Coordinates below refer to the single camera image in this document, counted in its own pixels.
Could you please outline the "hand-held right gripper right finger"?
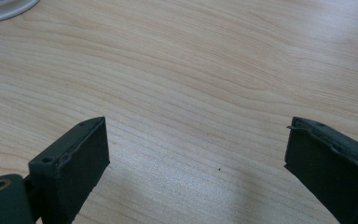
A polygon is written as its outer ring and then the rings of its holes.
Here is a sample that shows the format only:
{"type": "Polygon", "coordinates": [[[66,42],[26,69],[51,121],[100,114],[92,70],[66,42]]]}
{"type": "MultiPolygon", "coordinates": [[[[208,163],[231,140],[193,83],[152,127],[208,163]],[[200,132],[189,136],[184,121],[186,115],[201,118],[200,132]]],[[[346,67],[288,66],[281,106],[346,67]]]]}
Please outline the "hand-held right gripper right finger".
{"type": "Polygon", "coordinates": [[[340,224],[358,224],[358,142],[311,119],[289,129],[285,168],[340,224]]]}

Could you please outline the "stack of white paper cups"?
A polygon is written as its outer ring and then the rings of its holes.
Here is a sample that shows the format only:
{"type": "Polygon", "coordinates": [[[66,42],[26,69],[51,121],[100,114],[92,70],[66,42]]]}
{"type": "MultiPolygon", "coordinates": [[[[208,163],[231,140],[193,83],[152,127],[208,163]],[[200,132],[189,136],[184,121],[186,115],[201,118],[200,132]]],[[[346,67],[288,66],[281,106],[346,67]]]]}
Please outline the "stack of white paper cups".
{"type": "Polygon", "coordinates": [[[0,0],[0,21],[7,20],[34,7],[40,0],[0,0]]]}

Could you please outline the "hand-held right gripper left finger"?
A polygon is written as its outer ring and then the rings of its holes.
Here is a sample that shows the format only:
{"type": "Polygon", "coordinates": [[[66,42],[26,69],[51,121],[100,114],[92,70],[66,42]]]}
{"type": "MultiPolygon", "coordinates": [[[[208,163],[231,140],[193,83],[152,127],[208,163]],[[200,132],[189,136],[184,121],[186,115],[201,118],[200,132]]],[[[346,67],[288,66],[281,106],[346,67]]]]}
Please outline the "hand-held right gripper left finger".
{"type": "Polygon", "coordinates": [[[29,163],[45,224],[74,221],[110,163],[104,117],[78,123],[29,163]]]}

